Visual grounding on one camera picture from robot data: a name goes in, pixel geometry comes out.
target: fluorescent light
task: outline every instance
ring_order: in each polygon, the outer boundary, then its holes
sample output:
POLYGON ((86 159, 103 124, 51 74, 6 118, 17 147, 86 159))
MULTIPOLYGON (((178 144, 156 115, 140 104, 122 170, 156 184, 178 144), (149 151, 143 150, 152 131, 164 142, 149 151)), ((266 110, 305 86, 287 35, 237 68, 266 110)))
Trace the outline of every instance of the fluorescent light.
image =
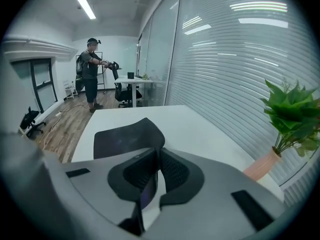
POLYGON ((239 5, 239 6, 234 6, 231 7, 231 9, 238 9, 238 8, 246 8, 246 7, 271 7, 271 8, 280 8, 280 9, 287 9, 286 6, 282 5, 273 5, 273 4, 249 4, 249 5, 239 5))
POLYGON ((228 54, 228 53, 218 53, 219 55, 232 55, 232 56, 237 56, 236 54, 228 54))
POLYGON ((172 5, 169 10, 172 10, 177 4, 178 4, 178 2, 176 2, 174 5, 172 5))
POLYGON ((82 9, 84 9, 85 13, 89 16, 90 20, 93 20, 96 18, 95 14, 91 10, 90 5, 88 4, 87 0, 78 0, 78 2, 82 6, 82 9))
POLYGON ((234 11, 243 11, 243 10, 270 10, 270 11, 278 11, 278 12, 288 11, 286 9, 278 9, 278 8, 271 8, 271 7, 250 7, 250 8, 234 9, 234 11))
POLYGON ((279 66, 279 65, 277 65, 277 64, 275 64, 275 63, 272 63, 272 62, 269 62, 269 61, 266 61, 266 60, 263 60, 263 59, 260 59, 260 58, 254 58, 255 60, 257 60, 257 61, 262 61, 262 62, 266 62, 266 63, 270 63, 270 64, 272 64, 272 65, 275 65, 275 66, 279 66))
POLYGON ((187 32, 184 32, 186 35, 190 35, 190 34, 193 34, 193 33, 195 33, 195 32, 199 32, 199 31, 201 31, 201 30, 206 30, 206 29, 210 29, 211 28, 211 26, 209 25, 209 24, 207 24, 207 25, 203 25, 203 26, 199 26, 199 27, 196 27, 196 28, 194 28, 194 29, 191 29, 191 30, 189 30, 189 31, 187 31, 187 32))
POLYGON ((239 18, 238 20, 241 24, 264 24, 285 29, 287 29, 289 25, 286 21, 270 18, 239 18))
POLYGON ((197 17, 195 17, 195 18, 192 18, 192 19, 186 21, 185 23, 183 23, 182 25, 186 25, 186 24, 188 24, 188 23, 190 23, 190 22, 192 22, 192 21, 194 21, 194 20, 197 20, 197 19, 200 19, 200 17, 197 16, 197 17))
POLYGON ((198 20, 196 20, 196 21, 194 21, 194 22, 191 22, 191 23, 189 23, 188 25, 184 25, 184 26, 182 27, 182 29, 184 29, 184 28, 186 28, 186 27, 189 27, 189 26, 193 25, 194 23, 197 23, 197 22, 200 22, 200 21, 202 21, 202 18, 199 18, 198 20))
POLYGON ((286 3, 283 2, 273 2, 273 1, 255 1, 255 2, 241 2, 230 5, 230 7, 242 6, 242 5, 252 5, 252 4, 270 4, 270 5, 280 5, 287 6, 286 3))
POLYGON ((206 43, 194 44, 193 46, 206 46, 206 45, 211 45, 211 44, 216 44, 216 42, 206 42, 206 43))

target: man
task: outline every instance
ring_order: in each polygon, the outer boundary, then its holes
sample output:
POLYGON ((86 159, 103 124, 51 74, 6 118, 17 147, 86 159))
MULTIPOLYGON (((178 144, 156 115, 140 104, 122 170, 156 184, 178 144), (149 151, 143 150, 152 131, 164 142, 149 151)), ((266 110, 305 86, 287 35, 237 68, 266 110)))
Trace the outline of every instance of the man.
POLYGON ((98 41, 95 38, 90 38, 87 41, 87 50, 81 53, 82 65, 82 79, 85 87, 86 100, 89 104, 89 110, 94 113, 96 110, 103 108, 102 105, 97 103, 98 91, 98 65, 103 65, 107 68, 111 63, 102 60, 95 54, 98 46, 98 41))

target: dark pants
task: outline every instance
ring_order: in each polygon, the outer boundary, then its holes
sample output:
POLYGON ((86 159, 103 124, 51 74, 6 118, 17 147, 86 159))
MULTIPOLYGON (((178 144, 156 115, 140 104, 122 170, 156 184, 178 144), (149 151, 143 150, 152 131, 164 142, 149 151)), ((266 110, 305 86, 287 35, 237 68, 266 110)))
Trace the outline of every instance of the dark pants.
POLYGON ((93 103, 97 97, 98 80, 97 79, 83 79, 85 87, 85 96, 88 103, 93 103))

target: ceiling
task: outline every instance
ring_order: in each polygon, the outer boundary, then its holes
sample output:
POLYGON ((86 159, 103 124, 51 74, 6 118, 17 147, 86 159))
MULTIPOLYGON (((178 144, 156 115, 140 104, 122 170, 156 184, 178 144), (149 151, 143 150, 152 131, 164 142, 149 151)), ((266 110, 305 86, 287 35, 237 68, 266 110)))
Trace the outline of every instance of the ceiling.
POLYGON ((55 9, 64 20, 75 27, 82 24, 130 25, 140 24, 150 0, 88 0, 96 19, 90 20, 77 0, 39 0, 55 9))

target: cable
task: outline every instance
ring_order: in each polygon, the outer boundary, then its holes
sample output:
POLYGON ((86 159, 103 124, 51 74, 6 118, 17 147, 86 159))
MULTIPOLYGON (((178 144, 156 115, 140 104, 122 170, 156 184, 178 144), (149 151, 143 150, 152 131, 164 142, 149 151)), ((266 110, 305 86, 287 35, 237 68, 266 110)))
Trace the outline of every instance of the cable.
POLYGON ((50 131, 49 131, 49 133, 48 133, 48 135, 45 137, 45 139, 44 139, 44 142, 43 142, 43 149, 42 150, 44 150, 45 148, 46 148, 46 140, 47 140, 47 138, 48 138, 48 136, 50 135, 50 133, 52 132, 52 130, 53 130, 53 128, 55 127, 55 125, 60 121, 60 119, 61 119, 61 117, 62 117, 62 115, 63 115, 63 113, 66 113, 66 112, 68 112, 68 111, 70 111, 70 110, 72 110, 72 109, 74 109, 75 107, 79 107, 79 106, 82 106, 82 107, 84 107, 85 109, 87 109, 88 107, 85 107, 84 105, 82 105, 82 104, 80 104, 80 105, 75 105, 75 106, 73 106, 72 108, 69 108, 68 110, 65 110, 65 111, 60 111, 60 117, 59 117, 59 119, 52 125, 52 127, 51 127, 51 129, 50 129, 50 131))

